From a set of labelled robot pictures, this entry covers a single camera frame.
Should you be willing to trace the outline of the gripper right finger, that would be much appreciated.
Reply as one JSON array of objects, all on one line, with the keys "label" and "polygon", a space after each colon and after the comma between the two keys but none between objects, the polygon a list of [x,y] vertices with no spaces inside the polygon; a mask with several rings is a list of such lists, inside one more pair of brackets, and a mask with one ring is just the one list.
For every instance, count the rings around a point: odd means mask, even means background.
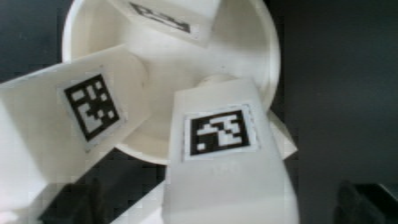
[{"label": "gripper right finger", "polygon": [[334,224],[398,224],[398,183],[341,182]]}]

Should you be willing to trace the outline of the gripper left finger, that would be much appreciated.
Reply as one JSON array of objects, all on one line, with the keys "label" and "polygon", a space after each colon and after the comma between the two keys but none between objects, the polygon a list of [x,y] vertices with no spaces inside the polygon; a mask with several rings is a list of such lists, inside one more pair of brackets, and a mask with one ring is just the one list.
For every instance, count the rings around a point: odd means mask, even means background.
[{"label": "gripper left finger", "polygon": [[62,187],[39,215],[42,224],[110,224],[117,174],[94,168]]}]

